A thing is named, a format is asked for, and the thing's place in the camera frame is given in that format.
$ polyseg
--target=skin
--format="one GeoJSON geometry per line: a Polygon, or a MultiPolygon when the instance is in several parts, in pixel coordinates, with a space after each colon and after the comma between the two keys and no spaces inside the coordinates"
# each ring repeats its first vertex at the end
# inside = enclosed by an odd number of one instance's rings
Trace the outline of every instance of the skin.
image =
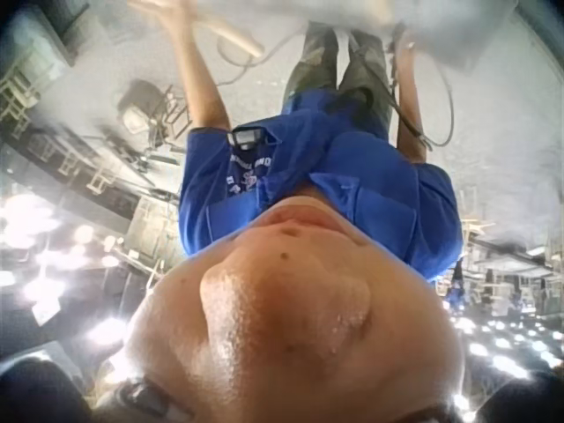
{"type": "Polygon", "coordinates": [[[302,196],[171,270],[125,351],[198,422],[391,422],[448,403],[464,371],[427,282],[302,196]]]}

